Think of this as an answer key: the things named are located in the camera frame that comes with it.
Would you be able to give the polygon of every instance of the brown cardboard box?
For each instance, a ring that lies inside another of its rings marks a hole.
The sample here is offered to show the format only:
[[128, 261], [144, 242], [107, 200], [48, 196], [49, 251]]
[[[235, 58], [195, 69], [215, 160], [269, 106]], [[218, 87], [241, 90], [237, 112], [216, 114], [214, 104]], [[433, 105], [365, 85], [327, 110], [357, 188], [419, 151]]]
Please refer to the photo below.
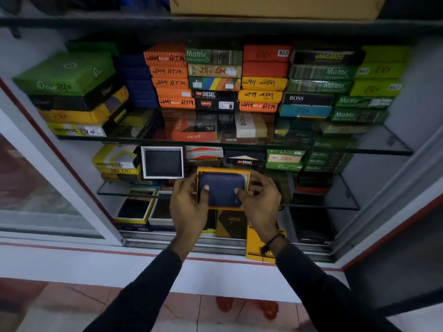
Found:
[[171, 13], [375, 20], [385, 0], [170, 0]]

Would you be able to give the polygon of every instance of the stack of orange boxes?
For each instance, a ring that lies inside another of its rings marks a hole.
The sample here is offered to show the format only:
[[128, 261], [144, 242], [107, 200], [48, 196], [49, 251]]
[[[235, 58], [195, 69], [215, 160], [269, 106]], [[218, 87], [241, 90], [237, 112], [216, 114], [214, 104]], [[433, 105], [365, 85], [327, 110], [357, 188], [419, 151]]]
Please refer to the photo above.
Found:
[[155, 45], [144, 52], [161, 107], [195, 109], [189, 89], [185, 46]]
[[274, 113], [287, 84], [290, 45], [245, 44], [241, 91], [241, 111]]

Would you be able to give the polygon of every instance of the person's right hand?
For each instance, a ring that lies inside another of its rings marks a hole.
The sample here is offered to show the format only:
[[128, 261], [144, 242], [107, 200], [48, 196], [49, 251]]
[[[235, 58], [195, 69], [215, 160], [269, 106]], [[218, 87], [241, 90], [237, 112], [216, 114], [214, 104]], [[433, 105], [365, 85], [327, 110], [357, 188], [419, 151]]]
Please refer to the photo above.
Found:
[[236, 189], [235, 193], [243, 204], [246, 217], [258, 236], [264, 243], [267, 243], [279, 233], [275, 224], [280, 208], [281, 195], [270, 177], [252, 170], [251, 181], [261, 183], [261, 186], [249, 184], [249, 191], [258, 192], [258, 196], [247, 195], [241, 189]]

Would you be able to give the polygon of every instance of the black wallet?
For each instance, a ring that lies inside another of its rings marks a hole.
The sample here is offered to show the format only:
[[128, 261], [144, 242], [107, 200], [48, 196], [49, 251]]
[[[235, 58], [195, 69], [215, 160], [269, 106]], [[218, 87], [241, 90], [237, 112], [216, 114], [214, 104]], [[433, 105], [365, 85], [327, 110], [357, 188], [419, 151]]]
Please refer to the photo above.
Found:
[[198, 201], [203, 186], [209, 185], [210, 207], [240, 207], [235, 188], [245, 189], [245, 178], [238, 173], [201, 173], [198, 176]]

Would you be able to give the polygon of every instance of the shelf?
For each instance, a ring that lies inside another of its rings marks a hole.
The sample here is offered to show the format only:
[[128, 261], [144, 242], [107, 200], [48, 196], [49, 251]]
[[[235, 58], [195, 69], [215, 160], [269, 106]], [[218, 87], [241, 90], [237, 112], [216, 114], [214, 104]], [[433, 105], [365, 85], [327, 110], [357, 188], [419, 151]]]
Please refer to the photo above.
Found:
[[[332, 188], [324, 197], [293, 194], [291, 190], [292, 172], [284, 170], [264, 170], [263, 173], [271, 177], [282, 195], [281, 207], [309, 207], [309, 208], [328, 208], [337, 210], [353, 210], [360, 209], [357, 201], [346, 185], [341, 175], [333, 176]], [[132, 196], [146, 197], [142, 191], [130, 191], [130, 188], [141, 187], [141, 185], [129, 184], [122, 181], [104, 182], [97, 191], [101, 196]], [[154, 199], [170, 199], [170, 195], [150, 196]]]
[[76, 28], [109, 30], [146, 30], [175, 32], [197, 31], [232, 36], [242, 34], [321, 34], [377, 35], [413, 37], [443, 33], [443, 21], [423, 20], [316, 20], [292, 18], [242, 18], [229, 16], [174, 16], [166, 11], [157, 13], [125, 13], [122, 11], [72, 10], [63, 16], [48, 16], [38, 11], [22, 11], [20, 16], [0, 18], [1, 27]]
[[[131, 131], [130, 127], [122, 128], [118, 126], [117, 130], [108, 137], [59, 136], [58, 138], [119, 144], [219, 145], [229, 148], [401, 156], [411, 156], [413, 154], [413, 151], [385, 125], [371, 125], [369, 131], [365, 134], [322, 135], [319, 128], [321, 121], [280, 117], [278, 113], [244, 113], [250, 114], [254, 119], [259, 120], [261, 126], [266, 126], [262, 127], [262, 133], [266, 134], [266, 137], [235, 138], [234, 114], [187, 109], [158, 109], [155, 110], [152, 120], [148, 123], [149, 126], [145, 126], [138, 133]], [[204, 124], [209, 124], [208, 120], [211, 120], [210, 124], [214, 126], [211, 128], [217, 130], [217, 135], [214, 136], [215, 133], [213, 133], [212, 138], [208, 136], [208, 133], [200, 134], [200, 138], [197, 139], [191, 138], [196, 133], [173, 132], [179, 121], [185, 123], [192, 121], [192, 123], [202, 128]], [[296, 133], [300, 134], [300, 131], [304, 136], [296, 136]]]

